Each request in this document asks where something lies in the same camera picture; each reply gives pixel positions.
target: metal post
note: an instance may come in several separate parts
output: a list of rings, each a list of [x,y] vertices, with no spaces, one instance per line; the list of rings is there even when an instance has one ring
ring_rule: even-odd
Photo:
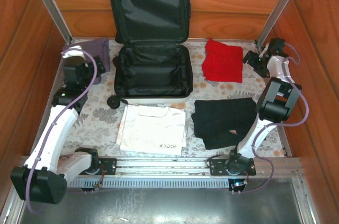
[[[72,40],[72,35],[67,27],[67,24],[54,0],[42,0],[49,14],[51,15],[55,25],[59,29],[61,35],[65,39],[66,43],[69,44]]]
[[[263,30],[259,34],[257,39],[257,47],[261,49],[262,45],[264,44],[265,39],[269,35],[270,31],[272,30],[274,24],[278,20],[280,14],[284,10],[285,6],[287,5],[289,0],[278,0],[277,4],[273,8],[272,13],[270,14],[269,18],[267,19]]]

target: white t-shirt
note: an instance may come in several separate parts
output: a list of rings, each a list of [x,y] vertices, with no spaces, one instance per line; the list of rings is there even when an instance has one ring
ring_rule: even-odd
[[[124,151],[181,155],[186,147],[186,113],[172,107],[125,107],[117,144]]]

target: folded red shirt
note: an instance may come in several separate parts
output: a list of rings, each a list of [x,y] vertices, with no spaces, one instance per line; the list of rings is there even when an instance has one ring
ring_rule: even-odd
[[[236,82],[243,81],[243,49],[228,46],[210,39],[206,45],[206,59],[202,71],[209,81]]]

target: metal base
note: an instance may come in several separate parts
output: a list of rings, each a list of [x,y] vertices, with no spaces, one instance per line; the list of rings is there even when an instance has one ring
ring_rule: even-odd
[[[257,187],[262,179],[249,185]],[[232,224],[300,223],[290,179],[238,195],[228,189],[108,189],[93,194],[69,190],[59,205],[39,214],[23,211],[21,223]],[[33,204],[35,209],[41,207]]]
[[[74,189],[68,189],[59,205],[47,204],[38,215],[25,210],[24,201],[12,188],[0,223],[4,220],[20,223],[19,218],[21,223],[86,223],[97,216],[113,218],[105,219],[107,222],[103,223],[124,223],[119,217],[131,223],[148,223],[150,218],[160,216],[162,222],[158,219],[150,223],[250,223],[249,220],[257,220],[254,223],[317,223],[300,159],[271,160],[275,172],[267,187],[247,195],[235,193],[232,196],[227,189],[228,179],[244,179],[245,176],[211,176],[205,158],[120,157],[115,175],[104,178],[103,188],[113,189],[100,189],[93,195],[85,195],[78,188],[93,187],[100,176],[79,176],[70,183]],[[259,159],[254,159],[254,163],[257,175],[250,177],[247,190],[258,187],[271,174],[269,163]],[[33,207],[38,209],[40,206],[34,203]]]

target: suitcase lid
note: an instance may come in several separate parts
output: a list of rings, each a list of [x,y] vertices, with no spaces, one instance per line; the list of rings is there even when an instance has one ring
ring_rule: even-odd
[[[116,42],[176,42],[187,40],[190,0],[111,0]]]

